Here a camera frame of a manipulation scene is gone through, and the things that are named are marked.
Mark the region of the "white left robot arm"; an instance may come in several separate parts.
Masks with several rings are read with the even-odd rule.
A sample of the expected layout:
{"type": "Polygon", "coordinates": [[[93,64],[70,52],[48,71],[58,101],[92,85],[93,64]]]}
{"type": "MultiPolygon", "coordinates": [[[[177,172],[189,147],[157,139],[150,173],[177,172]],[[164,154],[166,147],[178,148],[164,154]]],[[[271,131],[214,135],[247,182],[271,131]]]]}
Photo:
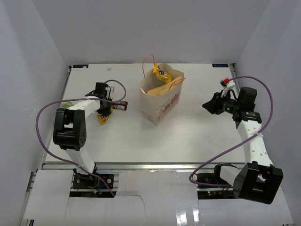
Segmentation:
{"type": "Polygon", "coordinates": [[[95,89],[85,95],[85,100],[55,113],[53,142],[65,150],[71,160],[88,171],[83,182],[90,188],[99,184],[99,176],[94,173],[95,163],[84,148],[87,140],[86,118],[98,113],[101,116],[111,114],[111,87],[107,83],[98,82],[95,89]]]}

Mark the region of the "yellow snack packet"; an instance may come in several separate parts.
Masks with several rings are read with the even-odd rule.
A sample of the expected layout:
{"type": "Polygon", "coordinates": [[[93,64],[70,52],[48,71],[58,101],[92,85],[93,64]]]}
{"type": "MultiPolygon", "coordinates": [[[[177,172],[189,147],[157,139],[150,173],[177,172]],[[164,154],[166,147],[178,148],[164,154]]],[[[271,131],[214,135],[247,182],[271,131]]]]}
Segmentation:
{"type": "Polygon", "coordinates": [[[104,125],[108,121],[109,118],[110,118],[110,115],[106,115],[106,114],[98,114],[97,115],[97,119],[101,126],[104,125]]]}
{"type": "Polygon", "coordinates": [[[170,83],[172,80],[172,74],[168,74],[167,72],[161,70],[157,63],[154,64],[152,73],[155,74],[156,77],[164,83],[170,83]]]}

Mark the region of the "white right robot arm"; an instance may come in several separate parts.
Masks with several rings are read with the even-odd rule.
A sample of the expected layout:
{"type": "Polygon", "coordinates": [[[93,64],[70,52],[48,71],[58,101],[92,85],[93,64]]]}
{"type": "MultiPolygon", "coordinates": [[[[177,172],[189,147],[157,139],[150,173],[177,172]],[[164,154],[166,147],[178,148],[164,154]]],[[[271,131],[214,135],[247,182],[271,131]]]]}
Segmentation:
{"type": "Polygon", "coordinates": [[[212,181],[219,188],[231,185],[236,198],[271,204],[282,182],[283,171],[273,165],[259,132],[262,120],[254,111],[256,96],[257,90],[242,87],[237,99],[231,98],[230,91],[221,91],[203,104],[211,114],[230,113],[244,142],[245,166],[238,169],[228,163],[218,163],[212,181]]]}

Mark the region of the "large brown chips bag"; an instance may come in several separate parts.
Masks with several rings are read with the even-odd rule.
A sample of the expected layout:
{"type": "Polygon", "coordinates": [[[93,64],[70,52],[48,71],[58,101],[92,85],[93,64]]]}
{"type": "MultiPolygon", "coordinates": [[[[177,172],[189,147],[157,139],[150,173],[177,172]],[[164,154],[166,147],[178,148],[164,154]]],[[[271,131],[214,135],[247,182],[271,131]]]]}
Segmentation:
{"type": "Polygon", "coordinates": [[[162,96],[168,93],[169,91],[171,91],[172,89],[174,89],[175,87],[177,87],[178,85],[180,85],[184,80],[185,77],[179,76],[173,81],[171,81],[170,83],[167,83],[165,85],[147,91],[146,94],[154,97],[162,96]]]}

